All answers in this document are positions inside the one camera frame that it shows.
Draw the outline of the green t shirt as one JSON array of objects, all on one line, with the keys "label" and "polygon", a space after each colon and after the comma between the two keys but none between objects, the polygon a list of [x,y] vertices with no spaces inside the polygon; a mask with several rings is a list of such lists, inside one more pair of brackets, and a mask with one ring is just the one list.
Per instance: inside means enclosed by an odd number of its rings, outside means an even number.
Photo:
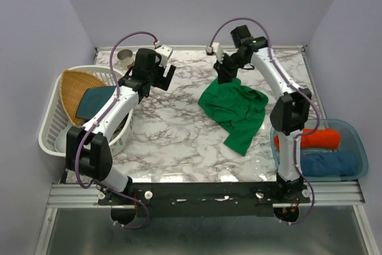
[{"label": "green t shirt", "polygon": [[235,78],[225,84],[213,80],[200,96],[198,105],[229,133],[224,144],[244,156],[263,124],[268,102],[264,93]]}]

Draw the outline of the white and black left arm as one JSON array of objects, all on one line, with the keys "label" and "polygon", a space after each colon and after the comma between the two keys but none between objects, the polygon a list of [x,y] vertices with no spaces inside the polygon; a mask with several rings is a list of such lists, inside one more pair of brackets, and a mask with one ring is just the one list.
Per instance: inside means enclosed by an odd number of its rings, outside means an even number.
[{"label": "white and black left arm", "polygon": [[172,51],[167,45],[138,49],[134,66],[116,82],[104,106],[82,127],[72,127],[66,134],[66,168],[112,190],[119,204],[131,200],[132,180],[113,166],[109,141],[122,120],[149,96],[151,87],[169,88],[175,72],[175,66],[167,64]]}]

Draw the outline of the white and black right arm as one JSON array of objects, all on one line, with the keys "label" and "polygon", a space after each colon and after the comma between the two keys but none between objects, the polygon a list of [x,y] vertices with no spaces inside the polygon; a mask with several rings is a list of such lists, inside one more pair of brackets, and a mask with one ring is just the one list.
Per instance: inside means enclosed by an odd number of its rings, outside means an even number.
[{"label": "white and black right arm", "polygon": [[214,69],[219,83],[233,81],[238,69],[252,64],[265,78],[277,99],[270,113],[270,122],[279,138],[279,167],[276,174],[275,197],[281,202],[310,197],[312,187],[303,176],[300,146],[309,109],[314,108],[312,93],[301,88],[281,66],[273,54],[268,35],[253,37],[246,25],[230,33],[236,52],[228,55],[215,40],[206,47],[208,55],[216,56]]}]

